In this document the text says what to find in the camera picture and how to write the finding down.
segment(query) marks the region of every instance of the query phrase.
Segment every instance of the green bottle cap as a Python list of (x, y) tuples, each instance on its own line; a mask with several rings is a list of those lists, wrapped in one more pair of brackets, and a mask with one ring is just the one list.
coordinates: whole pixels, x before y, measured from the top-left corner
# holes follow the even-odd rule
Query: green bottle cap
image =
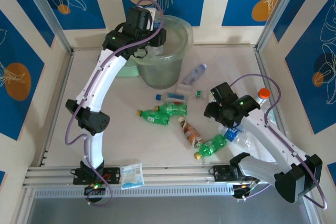
[(196, 98), (200, 98), (201, 97), (202, 92), (200, 90), (197, 91), (197, 95)]

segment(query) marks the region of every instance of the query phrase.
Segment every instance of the orange bottle cap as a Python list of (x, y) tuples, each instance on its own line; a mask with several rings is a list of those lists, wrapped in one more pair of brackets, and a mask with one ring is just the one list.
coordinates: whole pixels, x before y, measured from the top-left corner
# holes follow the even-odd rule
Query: orange bottle cap
[(259, 90), (258, 96), (262, 99), (268, 99), (271, 96), (271, 91), (269, 91), (269, 89), (262, 88)]

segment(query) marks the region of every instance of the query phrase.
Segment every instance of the clear plastic bottle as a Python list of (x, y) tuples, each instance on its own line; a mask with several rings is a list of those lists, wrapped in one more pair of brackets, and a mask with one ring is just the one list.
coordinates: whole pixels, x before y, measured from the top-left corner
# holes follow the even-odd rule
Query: clear plastic bottle
[(183, 83), (178, 83), (175, 85), (175, 92), (178, 94), (183, 94), (190, 98), (203, 99), (205, 100), (208, 92), (204, 90), (196, 90), (189, 85)]
[(164, 103), (186, 104), (188, 97), (183, 94), (176, 93), (164, 93), (156, 95), (157, 101), (163, 101)]
[(195, 83), (204, 73), (206, 64), (197, 66), (191, 73), (189, 73), (182, 81), (183, 84), (191, 86)]
[(245, 151), (247, 151), (251, 146), (251, 142), (248, 140), (247, 132), (241, 125), (237, 128), (227, 128), (220, 125), (218, 126), (218, 132), (229, 142), (237, 144)]

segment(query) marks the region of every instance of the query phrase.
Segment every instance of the green plastic bottle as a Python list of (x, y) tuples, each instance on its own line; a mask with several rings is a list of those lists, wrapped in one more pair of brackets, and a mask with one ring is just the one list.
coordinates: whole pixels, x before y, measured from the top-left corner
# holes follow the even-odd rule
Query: green plastic bottle
[(166, 103), (162, 106), (155, 106), (155, 111), (165, 112), (169, 115), (187, 115), (187, 105)]
[(216, 135), (211, 140), (205, 142), (200, 147), (199, 151), (194, 154), (196, 159), (200, 159), (203, 156), (211, 156), (217, 152), (220, 148), (223, 148), (227, 144), (225, 137), (221, 134)]
[(138, 110), (137, 115), (141, 116), (148, 122), (162, 124), (165, 126), (168, 126), (170, 117), (170, 115), (168, 115), (165, 112), (159, 112), (153, 110), (146, 110), (146, 111)]

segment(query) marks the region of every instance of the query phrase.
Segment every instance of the plastic bottle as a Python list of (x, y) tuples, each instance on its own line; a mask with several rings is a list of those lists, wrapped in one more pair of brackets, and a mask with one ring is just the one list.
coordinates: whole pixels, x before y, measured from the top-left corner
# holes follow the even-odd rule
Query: plastic bottle
[(185, 85), (192, 85), (197, 81), (205, 72), (206, 64), (197, 66), (190, 74), (188, 74), (182, 81)]
[(218, 126), (218, 132), (229, 142), (237, 144), (245, 151), (248, 150), (251, 146), (251, 142), (248, 140), (247, 132), (241, 125), (236, 128), (227, 128), (223, 125), (220, 125)]
[(183, 94), (176, 93), (164, 93), (157, 94), (155, 99), (157, 101), (163, 101), (164, 103), (175, 103), (175, 104), (186, 104), (188, 101), (188, 97)]
[(155, 111), (165, 112), (169, 115), (187, 115), (187, 105), (166, 103), (162, 106), (155, 106)]
[(163, 45), (158, 47), (147, 46), (147, 52), (149, 55), (162, 55), (163, 54)]
[(271, 91), (269, 91), (269, 89), (262, 88), (258, 92), (256, 101), (257, 103), (259, 103), (260, 106), (262, 106), (270, 96), (271, 96)]
[(146, 110), (146, 111), (138, 110), (137, 115), (141, 116), (148, 122), (161, 124), (165, 126), (168, 126), (170, 117), (170, 115), (168, 115), (167, 113), (153, 110)]
[(176, 84), (175, 92), (196, 99), (206, 99), (207, 97), (207, 91), (196, 90), (193, 87), (183, 83)]
[(204, 156), (211, 156), (215, 152), (217, 152), (220, 148), (223, 148), (227, 144), (225, 137), (221, 134), (216, 135), (211, 140), (202, 144), (201, 148), (198, 152), (194, 154), (196, 159), (200, 159)]
[(187, 123), (183, 116), (179, 117), (177, 120), (182, 127), (182, 131), (185, 137), (188, 139), (189, 143), (194, 147), (200, 147), (203, 144), (203, 138), (201, 135), (196, 131), (194, 127)]

